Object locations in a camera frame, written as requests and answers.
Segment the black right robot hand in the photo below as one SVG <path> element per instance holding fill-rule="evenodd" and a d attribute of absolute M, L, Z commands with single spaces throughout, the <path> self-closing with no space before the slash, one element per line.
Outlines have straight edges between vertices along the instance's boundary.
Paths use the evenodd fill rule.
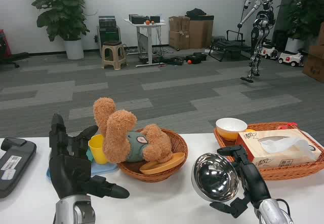
<path fill-rule="evenodd" d="M 248 159 L 247 152 L 242 145 L 222 147 L 217 150 L 217 153 L 234 158 L 232 165 L 241 180 L 244 198 L 236 198 L 230 205 L 213 202 L 210 204 L 212 208 L 229 213 L 234 218 L 237 218 L 248 208 L 248 203 L 258 208 L 263 200 L 271 198 L 262 175 L 257 167 Z"/>

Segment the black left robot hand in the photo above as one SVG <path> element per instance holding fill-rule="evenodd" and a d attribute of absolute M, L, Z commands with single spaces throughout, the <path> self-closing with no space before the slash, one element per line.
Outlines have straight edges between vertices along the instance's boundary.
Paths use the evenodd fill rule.
<path fill-rule="evenodd" d="M 117 199 L 130 196 L 128 190 L 107 182 L 104 177 L 91 177 L 91 161 L 87 157 L 88 141 L 97 131 L 98 126 L 93 125 L 77 136 L 69 136 L 62 116 L 53 115 L 49 132 L 49 170 L 52 185 L 60 199 L 87 194 Z"/>

